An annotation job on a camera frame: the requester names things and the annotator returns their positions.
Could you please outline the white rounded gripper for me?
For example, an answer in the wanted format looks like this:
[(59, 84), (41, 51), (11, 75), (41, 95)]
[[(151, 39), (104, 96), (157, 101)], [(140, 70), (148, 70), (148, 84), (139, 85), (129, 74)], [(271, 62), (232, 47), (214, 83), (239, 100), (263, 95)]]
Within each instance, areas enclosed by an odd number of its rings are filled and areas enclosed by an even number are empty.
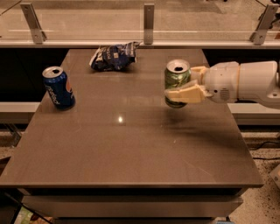
[(177, 87), (167, 87), (164, 96), (171, 102), (201, 103), (206, 98), (217, 103), (237, 100), (240, 65), (235, 62), (218, 63), (210, 68), (191, 68), (191, 81)]

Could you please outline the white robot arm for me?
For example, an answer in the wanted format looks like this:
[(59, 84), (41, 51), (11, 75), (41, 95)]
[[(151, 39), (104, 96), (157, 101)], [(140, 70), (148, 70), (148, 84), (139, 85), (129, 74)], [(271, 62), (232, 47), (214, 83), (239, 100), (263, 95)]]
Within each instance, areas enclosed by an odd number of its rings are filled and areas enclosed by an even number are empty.
[(206, 98), (217, 103), (257, 102), (267, 108), (280, 108), (278, 64), (272, 61), (218, 63), (191, 68), (186, 84), (164, 91), (172, 102), (199, 103)]

